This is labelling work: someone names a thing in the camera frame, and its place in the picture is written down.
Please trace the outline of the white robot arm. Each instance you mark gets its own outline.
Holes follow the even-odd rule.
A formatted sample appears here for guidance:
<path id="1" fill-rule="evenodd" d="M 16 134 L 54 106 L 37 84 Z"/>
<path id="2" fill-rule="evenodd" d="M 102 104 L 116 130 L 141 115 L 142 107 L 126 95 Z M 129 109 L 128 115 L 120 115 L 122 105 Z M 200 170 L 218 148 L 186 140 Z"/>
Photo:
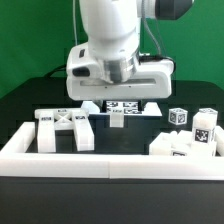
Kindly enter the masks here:
<path id="1" fill-rule="evenodd" d="M 86 43 L 67 60 L 67 91 L 74 100 L 156 99 L 171 95 L 173 60 L 139 52 L 148 19 L 177 20 L 194 0 L 80 0 Z"/>

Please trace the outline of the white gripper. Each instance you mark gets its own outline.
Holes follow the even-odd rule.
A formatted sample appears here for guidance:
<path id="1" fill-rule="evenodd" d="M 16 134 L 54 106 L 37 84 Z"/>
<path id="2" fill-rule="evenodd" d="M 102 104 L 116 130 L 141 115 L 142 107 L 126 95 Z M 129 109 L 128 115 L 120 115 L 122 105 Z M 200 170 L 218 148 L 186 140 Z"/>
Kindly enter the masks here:
<path id="1" fill-rule="evenodd" d="M 73 100 L 134 100 L 171 95 L 174 62 L 137 54 L 119 60 L 100 60 L 88 45 L 73 47 L 67 60 L 67 92 Z"/>

